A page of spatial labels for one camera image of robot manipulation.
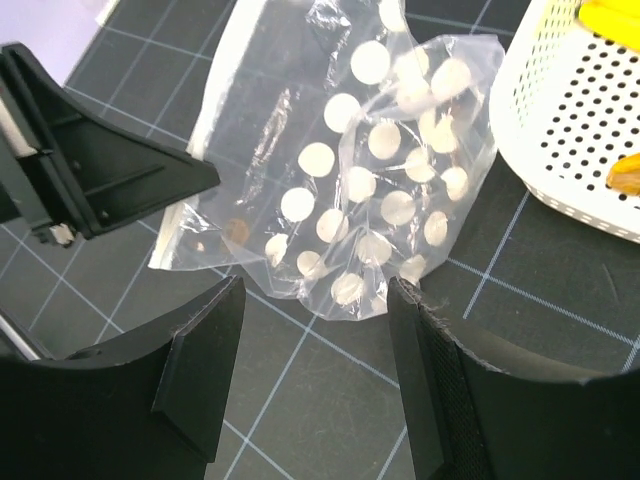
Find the black bracket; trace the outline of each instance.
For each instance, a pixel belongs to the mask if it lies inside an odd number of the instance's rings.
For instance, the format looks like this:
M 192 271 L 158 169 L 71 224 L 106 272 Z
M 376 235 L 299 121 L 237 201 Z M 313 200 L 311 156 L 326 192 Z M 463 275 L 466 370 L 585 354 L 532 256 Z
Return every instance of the black bracket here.
M 70 245 L 219 185 L 215 167 L 92 114 L 22 44 L 0 48 L 0 223 Z

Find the plastic bag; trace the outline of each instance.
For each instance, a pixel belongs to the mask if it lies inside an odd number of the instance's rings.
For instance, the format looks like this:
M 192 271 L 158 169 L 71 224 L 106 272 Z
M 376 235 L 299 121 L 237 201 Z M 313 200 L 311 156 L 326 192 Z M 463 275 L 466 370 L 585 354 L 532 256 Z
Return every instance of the plastic bag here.
M 496 156 L 495 36 L 416 46 L 397 0 L 239 0 L 189 151 L 220 187 L 167 209 L 150 266 L 242 264 L 325 319 L 386 312 L 449 251 Z

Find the black curved piece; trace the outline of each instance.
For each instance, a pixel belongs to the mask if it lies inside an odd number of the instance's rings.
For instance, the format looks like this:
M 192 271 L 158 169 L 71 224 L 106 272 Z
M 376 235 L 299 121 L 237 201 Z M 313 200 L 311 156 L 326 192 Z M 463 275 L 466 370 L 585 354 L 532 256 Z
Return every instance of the black curved piece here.
M 90 239 L 220 183 L 213 165 L 89 112 L 22 44 L 0 49 L 0 100 L 0 223 L 23 216 L 43 242 Z
M 242 280 L 228 278 L 65 360 L 0 356 L 0 477 L 202 480 L 215 460 L 244 304 Z
M 583 370 L 438 318 L 402 280 L 388 306 L 418 480 L 640 478 L 640 371 Z

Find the table surface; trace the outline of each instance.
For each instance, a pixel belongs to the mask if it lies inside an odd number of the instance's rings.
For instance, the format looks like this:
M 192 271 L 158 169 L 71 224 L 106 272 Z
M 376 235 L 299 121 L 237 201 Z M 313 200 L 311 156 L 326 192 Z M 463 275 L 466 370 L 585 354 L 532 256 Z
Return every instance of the table surface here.
M 407 17 L 420 42 L 472 31 L 495 33 L 507 47 L 527 4 L 409 0 Z M 69 92 L 123 128 L 184 148 L 231 9 L 224 0 L 120 0 Z M 56 357 L 182 305 L 220 276 L 146 268 L 160 219 L 67 250 L 38 244 L 22 221 L 4 225 L 0 305 Z M 545 207 L 498 158 L 450 259 L 422 287 L 444 316 L 616 372 L 640 365 L 639 252 Z M 246 284 L 225 427 L 207 478 L 413 479 L 386 318 L 313 320 L 299 303 Z

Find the perforated basket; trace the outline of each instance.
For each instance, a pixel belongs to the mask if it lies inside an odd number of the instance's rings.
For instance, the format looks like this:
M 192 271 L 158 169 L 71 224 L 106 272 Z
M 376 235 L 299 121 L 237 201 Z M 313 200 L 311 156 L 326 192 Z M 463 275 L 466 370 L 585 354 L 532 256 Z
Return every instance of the perforated basket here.
M 580 0 L 532 0 L 494 83 L 490 114 L 508 165 L 542 202 L 640 243 L 640 197 L 606 187 L 640 152 L 640 54 L 586 31 Z

